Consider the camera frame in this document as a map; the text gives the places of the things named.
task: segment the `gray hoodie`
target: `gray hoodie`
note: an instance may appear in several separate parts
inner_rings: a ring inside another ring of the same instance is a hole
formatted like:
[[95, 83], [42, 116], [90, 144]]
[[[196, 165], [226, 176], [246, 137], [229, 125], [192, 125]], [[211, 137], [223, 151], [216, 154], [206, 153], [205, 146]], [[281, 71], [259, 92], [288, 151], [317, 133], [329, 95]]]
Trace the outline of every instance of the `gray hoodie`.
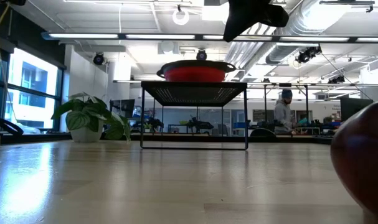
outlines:
[[275, 119], [278, 120], [282, 127], [275, 127], [276, 134], [286, 134], [292, 131], [293, 123], [291, 122], [291, 110], [282, 99], [278, 100], [275, 107]]

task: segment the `person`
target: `person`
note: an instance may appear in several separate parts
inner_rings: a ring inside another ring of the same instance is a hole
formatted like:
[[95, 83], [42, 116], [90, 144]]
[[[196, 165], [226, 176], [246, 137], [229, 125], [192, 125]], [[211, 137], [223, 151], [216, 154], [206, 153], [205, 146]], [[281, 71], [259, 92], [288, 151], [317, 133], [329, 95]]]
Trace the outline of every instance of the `person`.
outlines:
[[275, 107], [275, 120], [280, 123], [279, 126], [275, 126], [276, 134], [293, 134], [294, 125], [291, 121], [290, 103], [293, 99], [293, 92], [291, 90], [284, 89], [281, 93], [281, 99], [277, 101]]

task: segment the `pot handle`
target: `pot handle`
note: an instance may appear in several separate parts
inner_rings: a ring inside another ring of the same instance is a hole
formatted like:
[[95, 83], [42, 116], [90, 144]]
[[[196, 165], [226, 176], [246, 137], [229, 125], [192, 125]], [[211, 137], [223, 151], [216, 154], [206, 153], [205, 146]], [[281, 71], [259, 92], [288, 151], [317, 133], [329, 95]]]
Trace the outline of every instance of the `pot handle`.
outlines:
[[159, 76], [159, 77], [161, 77], [161, 78], [165, 78], [165, 76], [164, 76], [163, 73], [164, 73], [164, 72], [163, 72], [163, 70], [161, 69], [161, 70], [159, 70], [159, 71], [157, 72], [157, 76]]
[[236, 70], [236, 66], [232, 65], [231, 63], [225, 63], [225, 72], [234, 72]]

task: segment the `shelf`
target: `shelf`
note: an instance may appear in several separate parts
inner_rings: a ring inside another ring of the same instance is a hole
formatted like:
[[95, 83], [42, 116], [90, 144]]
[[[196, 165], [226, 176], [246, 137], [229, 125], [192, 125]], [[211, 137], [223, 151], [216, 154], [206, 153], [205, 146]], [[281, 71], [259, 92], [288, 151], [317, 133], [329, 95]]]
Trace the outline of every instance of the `shelf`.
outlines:
[[223, 107], [246, 83], [141, 82], [141, 87], [163, 106]]

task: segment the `beanie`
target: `beanie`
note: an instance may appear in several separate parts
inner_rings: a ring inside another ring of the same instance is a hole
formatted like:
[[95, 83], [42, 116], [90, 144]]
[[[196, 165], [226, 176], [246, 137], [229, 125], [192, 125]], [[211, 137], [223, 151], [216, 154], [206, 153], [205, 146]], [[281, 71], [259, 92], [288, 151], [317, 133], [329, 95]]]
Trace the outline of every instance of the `beanie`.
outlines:
[[288, 99], [293, 97], [293, 92], [291, 90], [284, 89], [281, 93], [283, 99]]

